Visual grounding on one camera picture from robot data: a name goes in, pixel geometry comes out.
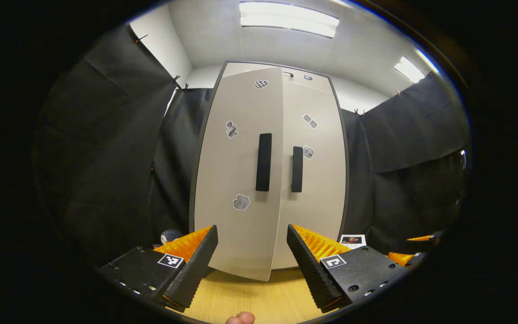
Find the black curtain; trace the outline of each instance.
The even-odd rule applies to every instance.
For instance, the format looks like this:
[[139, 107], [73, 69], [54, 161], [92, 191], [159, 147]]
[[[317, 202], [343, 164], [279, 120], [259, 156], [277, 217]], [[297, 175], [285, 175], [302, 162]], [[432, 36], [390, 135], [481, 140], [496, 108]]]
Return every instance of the black curtain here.
[[365, 234], [384, 254], [407, 252], [408, 238], [446, 230], [458, 218], [466, 184], [459, 152], [470, 139], [451, 94], [428, 75], [365, 115], [341, 110], [350, 164], [343, 234]]
[[189, 232], [189, 197], [199, 132], [213, 89], [177, 90], [159, 129], [153, 157], [150, 207], [153, 235]]
[[53, 85], [32, 150], [57, 234], [101, 265], [152, 242], [150, 168], [173, 78], [126, 24]]

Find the ceiling light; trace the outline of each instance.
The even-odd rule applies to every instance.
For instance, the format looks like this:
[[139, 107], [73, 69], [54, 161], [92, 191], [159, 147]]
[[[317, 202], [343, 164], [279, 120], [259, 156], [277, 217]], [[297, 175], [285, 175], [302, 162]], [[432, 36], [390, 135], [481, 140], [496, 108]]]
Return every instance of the ceiling light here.
[[242, 27], [281, 27], [333, 38], [339, 19], [316, 10], [277, 2], [239, 3]]
[[425, 74], [406, 57], [401, 57], [401, 61], [395, 65], [395, 70], [401, 72], [413, 83], [417, 83], [425, 77]]
[[417, 52], [417, 55], [419, 55], [419, 57], [425, 61], [425, 63], [427, 63], [427, 65], [429, 66], [429, 68], [431, 69], [431, 71], [435, 72], [435, 73], [438, 73], [438, 70], [437, 68], [435, 67], [435, 64], [433, 64], [433, 62], [430, 61], [430, 59], [428, 59], [425, 54], [423, 54], [420, 50], [416, 49], [415, 52]]

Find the white wall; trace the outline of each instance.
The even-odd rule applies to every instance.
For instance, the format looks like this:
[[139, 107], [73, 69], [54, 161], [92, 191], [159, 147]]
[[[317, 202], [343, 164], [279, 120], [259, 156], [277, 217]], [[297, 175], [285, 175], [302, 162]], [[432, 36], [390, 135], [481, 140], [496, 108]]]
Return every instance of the white wall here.
[[132, 20], [130, 25], [137, 37], [148, 35], [141, 42], [171, 76], [181, 76], [179, 84], [185, 84], [193, 66], [175, 31], [168, 4]]
[[[213, 88], [221, 72], [220, 65], [195, 68], [187, 77], [189, 88]], [[353, 81], [331, 76], [341, 108], [366, 112], [389, 99], [388, 96]]]

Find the white cabinet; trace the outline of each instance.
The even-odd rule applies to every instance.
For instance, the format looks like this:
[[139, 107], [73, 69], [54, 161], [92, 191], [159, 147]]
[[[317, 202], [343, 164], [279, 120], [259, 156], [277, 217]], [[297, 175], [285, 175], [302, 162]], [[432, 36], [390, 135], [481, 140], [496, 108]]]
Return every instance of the white cabinet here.
[[[327, 77], [270, 64], [228, 62], [216, 87], [193, 178], [192, 229], [217, 225], [210, 267], [267, 281], [272, 269], [297, 265], [288, 224], [339, 235], [347, 174], [337, 101]], [[271, 134], [268, 191], [255, 187], [265, 176], [261, 134]], [[293, 168], [296, 146], [302, 172]]]

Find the wooden floor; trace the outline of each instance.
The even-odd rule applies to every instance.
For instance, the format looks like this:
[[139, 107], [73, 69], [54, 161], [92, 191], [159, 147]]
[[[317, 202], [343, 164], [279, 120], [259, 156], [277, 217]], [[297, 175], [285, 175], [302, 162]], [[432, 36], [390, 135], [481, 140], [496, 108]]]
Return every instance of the wooden floor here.
[[274, 270], [267, 282], [210, 269], [183, 315], [224, 324], [241, 311], [253, 313], [255, 324], [295, 324], [323, 316], [299, 269]]

